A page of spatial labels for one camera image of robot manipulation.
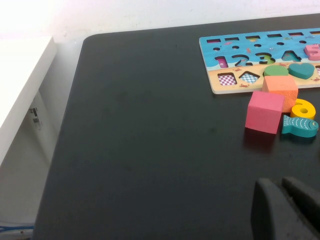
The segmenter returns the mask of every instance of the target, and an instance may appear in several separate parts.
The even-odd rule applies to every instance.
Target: green puzzle piece
[[[288,69],[279,65],[267,66],[263,73],[264,76],[287,76],[288,74]]]
[[[310,63],[292,63],[289,65],[289,73],[300,79],[310,78],[315,71],[315,67]]]

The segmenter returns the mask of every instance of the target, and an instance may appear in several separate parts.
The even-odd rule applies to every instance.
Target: checkered pattern cutout
[[[241,79],[247,83],[254,84],[258,80],[258,77],[251,75],[250,73],[245,73]]]
[[[230,85],[236,85],[237,81],[234,77],[234,75],[232,74],[228,74],[228,75],[219,75],[219,82],[222,86],[230,86]]]

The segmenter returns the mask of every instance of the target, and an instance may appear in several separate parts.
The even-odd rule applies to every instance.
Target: teal heart puzzle piece
[[[315,67],[310,63],[292,63],[289,66],[289,74],[295,76],[300,79],[308,79],[310,78],[315,71]]]

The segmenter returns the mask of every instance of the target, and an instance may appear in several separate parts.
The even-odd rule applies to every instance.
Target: black table
[[[313,14],[87,38],[34,240],[250,240],[258,178],[292,176],[320,190],[320,136],[305,143],[245,131],[251,94],[213,95],[199,47],[204,36],[316,28],[319,20]],[[320,89],[298,97],[320,111]]]

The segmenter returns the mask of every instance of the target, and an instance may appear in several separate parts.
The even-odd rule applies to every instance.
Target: wooden puzzle board
[[[305,46],[320,44],[320,28],[201,37],[199,44],[214,94],[261,90],[266,67],[291,63],[315,67],[309,79],[294,77],[298,88],[320,87],[320,61],[304,52]]]

